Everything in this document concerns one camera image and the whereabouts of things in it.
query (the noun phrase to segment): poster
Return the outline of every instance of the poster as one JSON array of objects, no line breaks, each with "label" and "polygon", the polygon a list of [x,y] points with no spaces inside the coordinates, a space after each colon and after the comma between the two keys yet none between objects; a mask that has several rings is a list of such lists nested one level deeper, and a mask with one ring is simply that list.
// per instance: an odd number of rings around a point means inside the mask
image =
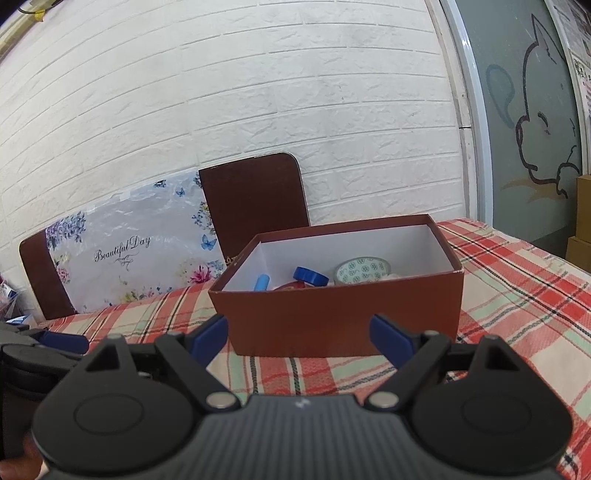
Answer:
[{"label": "poster", "polygon": [[576,0],[553,0],[569,50],[587,67],[591,67],[591,18]]},{"label": "poster", "polygon": [[46,238],[80,313],[203,283],[225,269],[194,170],[60,219]]},{"label": "poster", "polygon": [[587,67],[583,61],[573,56],[574,68],[577,71],[579,89],[583,98],[583,112],[585,117],[585,126],[587,132],[591,132],[591,68]]}]

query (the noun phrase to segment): metal screw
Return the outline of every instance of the metal screw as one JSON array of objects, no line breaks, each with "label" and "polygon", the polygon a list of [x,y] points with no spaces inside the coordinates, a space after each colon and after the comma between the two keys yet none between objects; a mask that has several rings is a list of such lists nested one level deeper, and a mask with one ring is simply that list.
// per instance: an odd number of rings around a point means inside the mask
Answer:
[{"label": "metal screw", "polygon": [[230,392],[215,392],[210,393],[205,399],[207,405],[221,410],[223,408],[231,407],[236,403],[236,397]]},{"label": "metal screw", "polygon": [[395,407],[400,399],[398,395],[391,392],[376,392],[369,397],[369,403],[377,408],[392,408]]}]

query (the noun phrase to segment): door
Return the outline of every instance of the door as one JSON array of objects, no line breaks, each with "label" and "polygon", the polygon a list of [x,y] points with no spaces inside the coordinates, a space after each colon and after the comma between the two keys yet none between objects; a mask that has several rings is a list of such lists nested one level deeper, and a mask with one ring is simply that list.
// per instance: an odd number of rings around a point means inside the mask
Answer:
[{"label": "door", "polygon": [[544,0],[456,0],[482,85],[493,226],[564,255],[582,173],[579,116]]}]

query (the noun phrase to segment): hand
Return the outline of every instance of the hand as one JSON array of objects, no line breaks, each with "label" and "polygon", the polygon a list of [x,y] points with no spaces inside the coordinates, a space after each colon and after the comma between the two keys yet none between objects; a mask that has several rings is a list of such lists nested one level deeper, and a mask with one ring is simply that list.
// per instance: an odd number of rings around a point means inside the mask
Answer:
[{"label": "hand", "polygon": [[24,453],[19,458],[0,462],[2,480],[35,480],[41,471],[43,459],[30,433],[22,440]]}]

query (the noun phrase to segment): door frame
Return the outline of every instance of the door frame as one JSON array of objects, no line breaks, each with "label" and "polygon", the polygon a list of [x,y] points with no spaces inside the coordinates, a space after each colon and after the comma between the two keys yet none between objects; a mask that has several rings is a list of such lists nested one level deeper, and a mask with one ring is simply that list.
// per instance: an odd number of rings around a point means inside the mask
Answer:
[{"label": "door frame", "polygon": [[466,210],[492,225],[492,155],[484,94],[456,0],[425,0],[446,59],[465,160]]}]

